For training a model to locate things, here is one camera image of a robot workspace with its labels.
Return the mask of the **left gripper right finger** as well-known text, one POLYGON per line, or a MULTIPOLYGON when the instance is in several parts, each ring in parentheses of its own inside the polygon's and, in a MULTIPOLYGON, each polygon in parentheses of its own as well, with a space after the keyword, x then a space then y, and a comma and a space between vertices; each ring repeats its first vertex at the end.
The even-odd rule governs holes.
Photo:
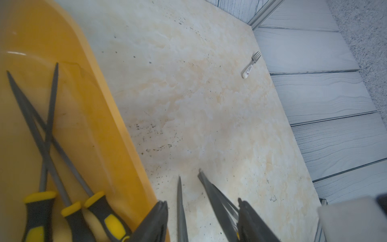
POLYGON ((240 242, 280 241, 247 201, 239 198, 238 203, 239 220, 237 228, 240 242))

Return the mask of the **file tool yellow handle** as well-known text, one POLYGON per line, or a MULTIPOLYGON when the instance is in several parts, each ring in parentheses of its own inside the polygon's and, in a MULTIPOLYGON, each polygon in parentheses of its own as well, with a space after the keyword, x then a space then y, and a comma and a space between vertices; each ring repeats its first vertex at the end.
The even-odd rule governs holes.
POLYGON ((199 169, 199 180, 202 182, 215 216, 229 242, 239 242, 237 222, 239 209, 206 177, 199 169))
POLYGON ((177 185, 177 236, 179 242, 188 242, 187 226, 185 212, 182 200, 182 184, 181 178, 178 177, 177 185))

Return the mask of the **yellow storage box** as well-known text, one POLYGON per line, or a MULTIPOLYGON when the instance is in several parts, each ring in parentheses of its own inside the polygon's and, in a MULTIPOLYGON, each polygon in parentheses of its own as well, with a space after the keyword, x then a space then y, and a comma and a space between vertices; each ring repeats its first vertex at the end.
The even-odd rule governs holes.
MULTIPOLYGON (((52 135, 91 190, 105 192, 133 234, 158 201, 85 35, 54 1, 1 1, 1 241, 23 242, 24 199, 39 192, 42 167, 7 72, 47 123, 56 64, 52 135)), ((84 206, 89 195, 53 145, 49 154, 71 203, 81 204, 95 242, 111 242, 84 206)), ((67 206, 50 173, 46 190, 56 192, 52 242, 73 242, 61 214, 67 206)))

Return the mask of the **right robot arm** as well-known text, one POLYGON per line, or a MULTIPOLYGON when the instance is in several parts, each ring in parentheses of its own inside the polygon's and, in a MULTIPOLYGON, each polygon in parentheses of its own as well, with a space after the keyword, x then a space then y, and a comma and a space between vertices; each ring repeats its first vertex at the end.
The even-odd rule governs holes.
POLYGON ((385 242, 387 195, 322 206, 319 219, 328 242, 385 242))

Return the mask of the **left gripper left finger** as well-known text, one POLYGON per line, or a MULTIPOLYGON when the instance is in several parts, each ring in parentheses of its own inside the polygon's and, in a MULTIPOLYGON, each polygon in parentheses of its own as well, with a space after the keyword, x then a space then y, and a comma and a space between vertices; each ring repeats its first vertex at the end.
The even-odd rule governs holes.
POLYGON ((168 205, 158 201, 129 238, 129 242, 165 242, 168 205))

